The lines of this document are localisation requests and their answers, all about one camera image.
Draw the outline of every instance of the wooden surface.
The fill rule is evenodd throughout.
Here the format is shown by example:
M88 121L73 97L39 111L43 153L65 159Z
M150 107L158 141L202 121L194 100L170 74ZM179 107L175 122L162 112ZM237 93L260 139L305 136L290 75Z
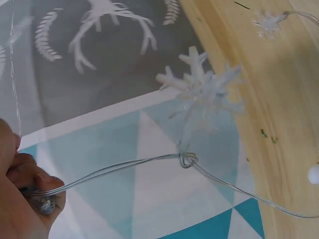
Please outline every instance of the wooden surface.
M226 62L243 67L245 84L231 87L230 100L246 102L247 115L236 121L257 193L294 212L319 215L319 185L308 182L319 153L319 28L291 15L280 23L277 39L267 40L252 23L261 9L319 17L319 1L239 0L250 10L232 0L180 2L216 72L223 72ZM266 238L319 238L319 219L260 207Z

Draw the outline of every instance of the gray fabric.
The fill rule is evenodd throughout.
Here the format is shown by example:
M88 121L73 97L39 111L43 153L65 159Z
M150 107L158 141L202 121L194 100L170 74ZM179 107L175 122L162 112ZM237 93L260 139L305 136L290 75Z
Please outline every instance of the gray fabric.
M149 46L146 54L140 55L143 30L138 21L119 16L121 25L116 26L110 16L105 15L101 17L102 31L97 32L92 27L81 40L84 55L97 70L84 66L84 74L80 74L74 65L74 55L68 53L68 46L79 30L81 17L90 10L89 2L31 1L30 7L29 2L17 0L14 16L15 22L29 13L34 16L31 29L14 47L13 60L23 135L158 90L160 85L155 81L155 76L163 73L166 65L170 65L176 76L181 77L183 72L189 71L189 67L178 59L178 55L187 54L188 48L193 45L202 51L183 12L174 25L163 25L166 13L163 0L119 0L116 2L126 4L135 14L154 22L155 27L151 30L157 39L158 51ZM5 17L1 15L1 19L5 18L0 23L3 26L1 29L6 29L7 33L11 7L12 1L0 8L0 13L5 13ZM34 36L42 18L54 11L54 8L64 10L59 12L50 28L49 45L63 59L50 62L37 52ZM11 89L9 75L7 64L3 77L6 80L5 98L12 94L8 90ZM0 112L14 108L13 105L0 105Z
M12 91L10 74L10 50L7 43L10 37L12 7L12 0L0 7L0 45L5 46L6 54L5 71L0 79L0 118L5 119L13 130L18 133L16 102ZM29 0L16 0L14 24L16 25L25 16L28 16L30 9ZM15 43L13 52L14 77L23 135L44 127L33 70L32 45L31 32L26 30Z

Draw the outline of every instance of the geometric pattern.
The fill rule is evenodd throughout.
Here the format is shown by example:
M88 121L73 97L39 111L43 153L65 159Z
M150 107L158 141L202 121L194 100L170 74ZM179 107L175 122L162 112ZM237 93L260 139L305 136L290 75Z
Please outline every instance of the geometric pattern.
M178 118L167 119L174 104L175 100L168 101L110 118L23 151L65 183L114 163L174 153L182 127ZM254 192L231 116L219 114L216 126L219 131L212 134L196 133L190 150L206 170ZM68 228L68 233L59 233L61 228ZM66 208L51 230L52 239L66 235L70 239L264 238L256 201L211 182L194 168L181 168L176 159L131 167L69 190Z

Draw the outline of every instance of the clear wire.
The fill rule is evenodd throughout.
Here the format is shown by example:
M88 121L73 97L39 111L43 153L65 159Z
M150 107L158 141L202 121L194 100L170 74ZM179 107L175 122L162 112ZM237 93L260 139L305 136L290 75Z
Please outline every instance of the clear wire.
M185 161L188 162L188 165L189 166L192 166L194 167L199 173L201 173L203 176L205 176L206 178L210 179L210 180L213 180L215 182L218 182L224 186L228 186L230 188L232 188L233 190L239 192L239 193L242 193L248 197L251 197L251 198L254 198L258 201L261 201L263 203L266 203L276 209L279 209L280 211L288 214L288 215L291 215L291 216L294 216L294 217L297 217L297 218L304 218L304 219L311 219L311 218L319 218L319 215L315 215L315 216L308 216L308 215L302 215L302 214L298 214L298 213L294 213L294 212L291 212L289 211L288 209L284 208L284 207L281 207L267 199L263 199L263 198L260 198L258 196L255 196L251 193L248 193L216 176L214 176L213 174L207 172L203 167L201 167L197 161L197 157L195 154L193 153L186 153L184 154L183 156L181 156L180 154L167 154L167 155L163 155L163 156L159 156L159 157L154 157L154 158L147 158L147 159L137 159L137 160L131 160L131 161L127 161L127 162L122 162L122 163L117 163L117 164L114 164L114 165L111 165L111 166L108 166L108 167L105 167L105 168L102 168L100 170L97 170L93 173L90 173L89 175L79 179L79 180L76 180L70 184L67 184L65 186L62 186L62 187L59 187L59 188L56 188L56 189L53 189L53 190L50 190L50 191L46 191L46 192L23 192L23 194L27 197L48 197L48 196L52 196L52 195L55 195L55 194L58 194L58 193L61 193L61 192L64 192L70 188L73 188L79 184L82 184L82 183L85 183L85 182L88 182L90 180L93 180L95 178L99 178L99 177L102 177L102 176L105 176L107 174L110 174L110 173L113 173L113 172L117 172L117 171L120 171L122 169L125 169L125 168L129 168L129 167L133 167L133 166L137 166L139 164L142 164L142 163L146 163L146 162L150 162L150 161L154 161L154 160L161 160L161 159L173 159L173 158L178 158L179 160L182 160L183 163L185 163Z
M14 13L15 13L15 0L13 0L13 7L12 7L12 17L11 17L11 28L10 28L10 39L14 37ZM15 87L15 77L14 77L14 67L13 67L13 41L9 41L9 48L10 48L10 62L11 62L11 80L12 80L12 90L15 98L15 106L16 106L16 117L18 120L18 133L21 137L21 117L20 117L20 110L18 105L18 96L16 94L16 87Z
M319 19L316 18L315 16L311 15L310 13L306 13L306 12L302 12L302 11L285 11L284 12L285 16L288 16L291 14L298 14L300 16L304 16L304 17L308 18L310 21L312 21L314 24L319 26Z

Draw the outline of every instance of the finger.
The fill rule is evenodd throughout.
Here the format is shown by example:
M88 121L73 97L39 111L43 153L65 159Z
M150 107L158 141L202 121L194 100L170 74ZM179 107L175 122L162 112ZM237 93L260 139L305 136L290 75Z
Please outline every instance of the finger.
M15 149L18 150L21 144L21 138L19 135L14 134L14 140L15 140Z
M47 173L40 173L35 176L35 186L40 191L49 191L49 190L64 186L64 183L61 179L57 177L52 177L48 175ZM56 194L54 211L47 216L41 215L41 218L43 218L43 221L46 223L46 226L48 226L48 228L52 226L55 219L64 209L65 201L66 201L65 192Z
M36 165L35 159L32 155L27 153L18 153L14 156L10 169L14 169L24 163L31 163Z
M10 126L0 119L0 173L6 173L16 152L16 138Z
M33 186L35 175L39 173L46 172L33 163L24 163L14 169L10 169L6 176L17 188L20 189Z

